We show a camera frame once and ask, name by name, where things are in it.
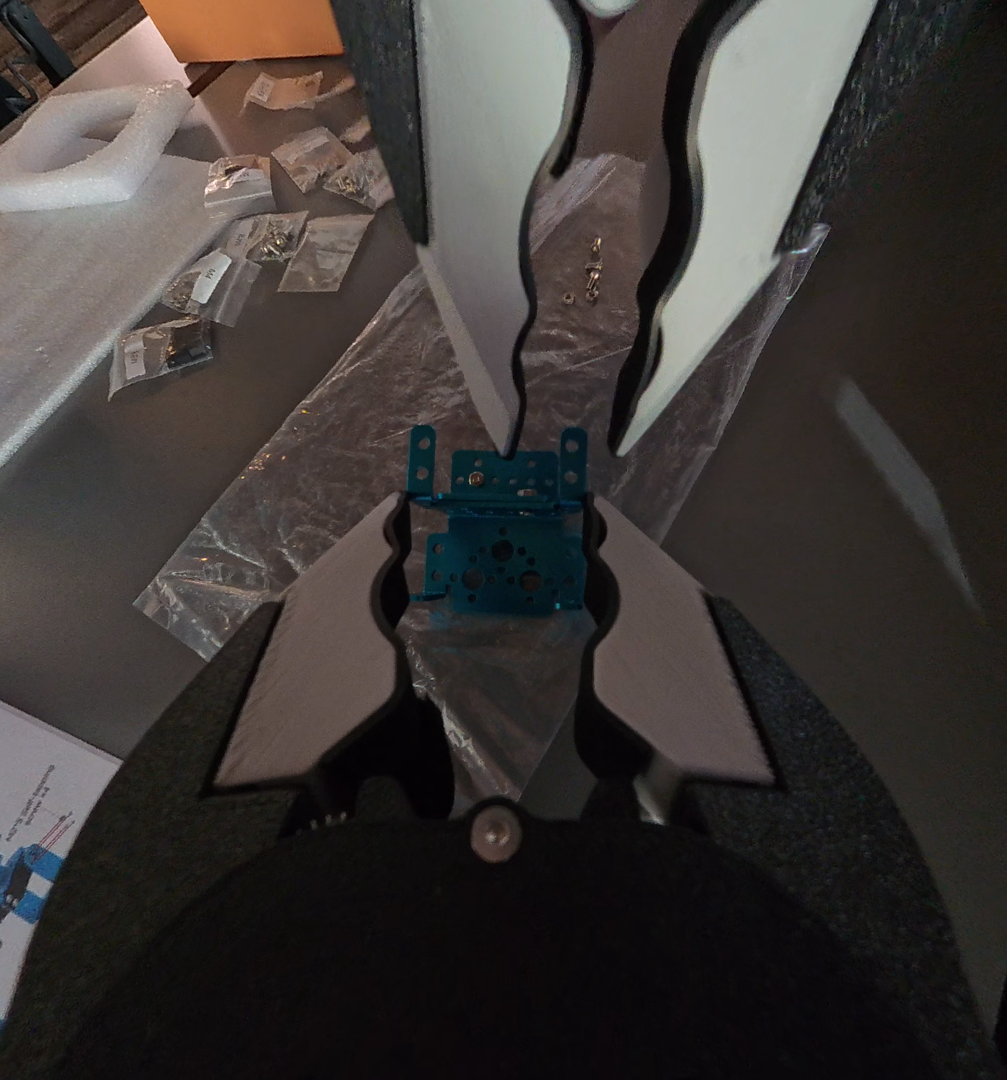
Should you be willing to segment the blue metal bracket assembly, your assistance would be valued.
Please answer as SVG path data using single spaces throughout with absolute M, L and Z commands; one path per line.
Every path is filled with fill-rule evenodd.
M 459 449 L 451 455 L 449 489 L 437 492 L 437 432 L 409 431 L 409 501 L 446 516 L 430 534 L 422 590 L 415 602 L 449 600 L 455 613 L 547 617 L 579 610 L 588 563 L 583 525 L 588 435 L 563 430 L 556 453 Z

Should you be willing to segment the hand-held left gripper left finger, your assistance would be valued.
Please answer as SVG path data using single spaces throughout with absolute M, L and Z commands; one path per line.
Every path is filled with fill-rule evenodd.
M 388 496 L 286 591 L 214 777 L 306 781 L 404 693 L 404 497 Z

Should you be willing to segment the open instruction manual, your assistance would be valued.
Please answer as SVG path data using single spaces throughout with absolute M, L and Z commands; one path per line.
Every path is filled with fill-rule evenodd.
M 52 885 L 120 765 L 0 701 L 0 1032 Z

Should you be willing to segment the group of small hardware bags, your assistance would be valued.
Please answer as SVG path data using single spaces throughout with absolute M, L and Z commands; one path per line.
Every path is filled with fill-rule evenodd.
M 209 168 L 204 206 L 234 210 L 234 220 L 213 249 L 162 291 L 159 303 L 176 318 L 118 339 L 107 399 L 210 363 L 214 328 L 234 329 L 266 264 L 282 268 L 281 294 L 340 291 L 375 212 L 394 197 L 372 137 L 370 118 L 361 114 L 338 133 L 325 124 L 305 129 L 269 156 L 216 160 Z M 271 165 L 303 195 L 321 191 L 338 197 L 343 207 L 315 217 L 307 210 L 278 210 Z

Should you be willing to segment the white foam sheet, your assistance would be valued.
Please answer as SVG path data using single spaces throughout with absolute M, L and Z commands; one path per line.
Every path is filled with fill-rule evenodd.
M 121 127 L 90 130 L 65 161 Z M 204 206 L 210 163 L 166 147 L 126 201 L 0 214 L 0 470 L 231 222 Z

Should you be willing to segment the orange cardboard box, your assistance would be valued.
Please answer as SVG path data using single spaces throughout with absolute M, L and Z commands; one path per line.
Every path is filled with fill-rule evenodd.
M 142 1 L 140 6 L 177 60 L 344 54 L 328 1 Z

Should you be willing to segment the white foam frame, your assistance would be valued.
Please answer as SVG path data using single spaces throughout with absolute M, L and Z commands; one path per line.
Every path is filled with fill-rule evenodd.
M 0 147 L 0 214 L 131 199 L 192 106 L 187 87 L 175 81 L 49 96 Z M 65 161 L 92 129 L 115 121 L 122 127 L 112 141 Z

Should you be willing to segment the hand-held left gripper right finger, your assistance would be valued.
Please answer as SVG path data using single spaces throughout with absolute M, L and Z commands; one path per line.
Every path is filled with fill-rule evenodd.
M 598 555 L 618 600 L 593 650 L 593 689 L 652 750 L 644 784 L 773 785 L 703 588 L 607 499 L 594 507 L 607 528 Z

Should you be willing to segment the clear plastic bag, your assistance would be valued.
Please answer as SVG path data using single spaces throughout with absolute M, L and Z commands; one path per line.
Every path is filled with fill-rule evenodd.
M 606 428 L 637 314 L 645 256 L 637 210 L 644 167 L 625 156 L 576 159 L 531 215 L 538 316 L 523 348 L 523 449 L 555 451 L 564 428 L 589 436 L 589 482 L 661 543 L 716 449 L 760 352 L 825 241 L 815 224 L 625 458 Z M 585 265 L 603 238 L 598 303 Z M 564 291 L 576 302 L 561 303 Z M 333 372 L 288 415 L 145 588 L 136 607 L 211 659 L 266 600 L 405 485 L 409 429 L 433 426 L 437 490 L 449 454 L 491 446 L 420 268 L 402 278 Z M 419 696 L 442 710 L 457 811 L 516 799 L 574 707 L 593 622 L 456 615 L 412 604 L 399 633 Z

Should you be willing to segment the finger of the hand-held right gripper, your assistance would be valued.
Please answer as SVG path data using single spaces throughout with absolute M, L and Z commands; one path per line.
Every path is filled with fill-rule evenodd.
M 701 2 L 672 54 L 667 207 L 610 411 L 625 456 L 779 262 L 780 237 L 875 2 Z
M 568 168 L 590 76 L 576 2 L 419 3 L 419 260 L 502 456 L 516 453 L 526 411 L 521 353 L 537 316 L 531 212 L 539 188 Z

